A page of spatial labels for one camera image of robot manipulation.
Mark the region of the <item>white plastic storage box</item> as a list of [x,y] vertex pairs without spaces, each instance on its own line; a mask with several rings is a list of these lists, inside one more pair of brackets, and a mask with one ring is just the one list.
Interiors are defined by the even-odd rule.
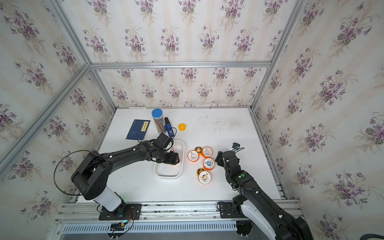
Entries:
[[162,179],[177,179],[183,172],[185,144],[181,140],[174,140],[171,148],[175,153],[179,154],[180,162],[176,165],[166,165],[155,163],[154,174]]

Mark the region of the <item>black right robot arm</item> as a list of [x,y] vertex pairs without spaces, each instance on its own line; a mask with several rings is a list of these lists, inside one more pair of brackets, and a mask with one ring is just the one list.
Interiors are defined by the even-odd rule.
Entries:
[[219,151],[215,162],[225,169],[226,181],[239,192],[231,202],[218,202],[222,219],[248,218],[270,240],[312,240],[314,237],[302,217],[293,217],[273,201],[256,180],[241,169],[235,151]]

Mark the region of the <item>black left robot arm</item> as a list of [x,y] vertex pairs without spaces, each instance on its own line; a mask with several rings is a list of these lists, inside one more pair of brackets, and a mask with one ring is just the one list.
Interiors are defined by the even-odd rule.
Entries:
[[123,199],[107,186],[113,172],[141,161],[177,165],[179,154],[169,149],[173,140],[149,140],[117,152],[92,151],[71,176],[72,183],[86,200],[95,201],[112,213],[125,208]]

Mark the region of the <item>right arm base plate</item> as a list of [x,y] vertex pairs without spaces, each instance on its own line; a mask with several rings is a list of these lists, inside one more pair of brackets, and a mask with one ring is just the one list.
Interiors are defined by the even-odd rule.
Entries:
[[232,202],[219,201],[216,204],[217,211],[220,212],[221,219],[246,218],[238,207]]

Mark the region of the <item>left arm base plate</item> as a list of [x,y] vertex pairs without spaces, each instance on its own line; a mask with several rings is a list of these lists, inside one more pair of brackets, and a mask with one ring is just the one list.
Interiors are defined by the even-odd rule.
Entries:
[[110,212],[105,207],[102,207],[99,215],[99,221],[114,221],[114,220],[138,220],[140,218],[142,204],[127,204],[122,203],[114,211]]

